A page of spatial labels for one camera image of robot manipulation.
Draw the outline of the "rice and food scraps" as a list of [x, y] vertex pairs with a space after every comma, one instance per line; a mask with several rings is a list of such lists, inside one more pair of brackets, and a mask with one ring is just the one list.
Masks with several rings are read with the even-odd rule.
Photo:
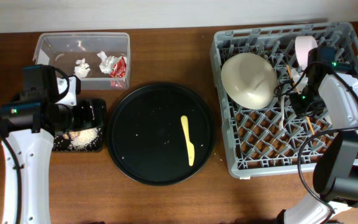
[[103, 147], [103, 129], [91, 128], [55, 136], [52, 151], [98, 152]]

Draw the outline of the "pink small bowl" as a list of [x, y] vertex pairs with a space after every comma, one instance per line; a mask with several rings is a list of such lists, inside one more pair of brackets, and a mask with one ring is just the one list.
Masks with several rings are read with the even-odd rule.
[[308, 66], [309, 51], [317, 48], [316, 39], [313, 36], [298, 36], [295, 39], [295, 55], [299, 67], [304, 70]]

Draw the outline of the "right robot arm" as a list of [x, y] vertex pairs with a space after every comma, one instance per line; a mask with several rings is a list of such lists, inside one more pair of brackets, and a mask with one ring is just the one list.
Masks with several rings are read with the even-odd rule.
[[326, 223], [337, 213], [358, 207], [358, 76], [355, 68], [335, 61], [334, 48], [316, 47], [308, 52], [303, 70], [308, 79], [301, 93], [289, 95], [297, 115], [315, 115], [327, 109], [332, 128], [305, 139], [298, 151], [297, 168], [309, 143], [334, 134], [326, 152], [315, 165], [313, 187], [275, 223]]

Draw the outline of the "beige large bowl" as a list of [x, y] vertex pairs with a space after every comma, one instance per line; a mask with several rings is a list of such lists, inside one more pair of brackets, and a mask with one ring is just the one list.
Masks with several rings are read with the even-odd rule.
[[229, 58], [222, 66], [221, 81], [232, 100], [252, 110], [268, 106], [278, 86], [271, 64], [253, 53], [241, 53]]

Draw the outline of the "white plastic fork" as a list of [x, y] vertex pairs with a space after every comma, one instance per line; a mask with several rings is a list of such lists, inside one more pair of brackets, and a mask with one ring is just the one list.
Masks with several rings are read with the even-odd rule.
[[284, 120], [285, 120], [285, 95], [280, 97], [280, 109], [281, 109], [281, 119], [279, 122], [279, 130], [284, 128]]

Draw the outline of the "red snack wrapper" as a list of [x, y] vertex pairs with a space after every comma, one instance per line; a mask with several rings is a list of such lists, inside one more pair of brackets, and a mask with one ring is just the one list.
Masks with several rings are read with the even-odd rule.
[[124, 88], [126, 85], [127, 58], [125, 56], [116, 57], [116, 62], [112, 65], [110, 78], [117, 78], [111, 81], [111, 87]]

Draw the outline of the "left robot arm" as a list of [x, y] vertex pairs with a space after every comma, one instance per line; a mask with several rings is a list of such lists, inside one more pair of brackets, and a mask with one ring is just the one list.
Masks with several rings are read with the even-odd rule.
[[77, 101], [81, 83], [51, 65], [24, 67], [23, 90], [0, 109], [3, 223], [50, 223], [49, 166], [56, 135], [98, 128], [103, 108]]

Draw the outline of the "wooden chopstick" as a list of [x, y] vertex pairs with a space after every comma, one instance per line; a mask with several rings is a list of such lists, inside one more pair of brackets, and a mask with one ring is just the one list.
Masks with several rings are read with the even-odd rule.
[[[291, 68], [290, 68], [290, 66], [289, 66], [288, 64], [286, 65], [286, 69], [287, 69], [287, 72], [288, 72], [289, 77], [292, 79], [293, 76], [292, 76], [292, 74], [291, 74]], [[310, 118], [309, 118], [308, 116], [306, 116], [305, 118], [306, 118], [306, 121], [307, 121], [307, 124], [308, 124], [308, 126], [309, 126], [310, 131], [311, 131], [312, 134], [314, 135], [315, 132], [314, 132], [314, 129], [313, 129], [313, 127], [312, 127]]]

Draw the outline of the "white tissue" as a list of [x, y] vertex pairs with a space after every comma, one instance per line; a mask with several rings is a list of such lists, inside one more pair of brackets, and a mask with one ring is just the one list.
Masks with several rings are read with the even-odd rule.
[[97, 53], [97, 56], [101, 59], [99, 64], [100, 70], [105, 74], [111, 74], [113, 71], [113, 66], [115, 66], [122, 57], [107, 56], [104, 51]]
[[74, 67], [74, 75], [78, 78], [86, 78], [91, 69], [89, 64], [86, 63], [85, 58], [79, 59], [75, 63], [76, 66]]

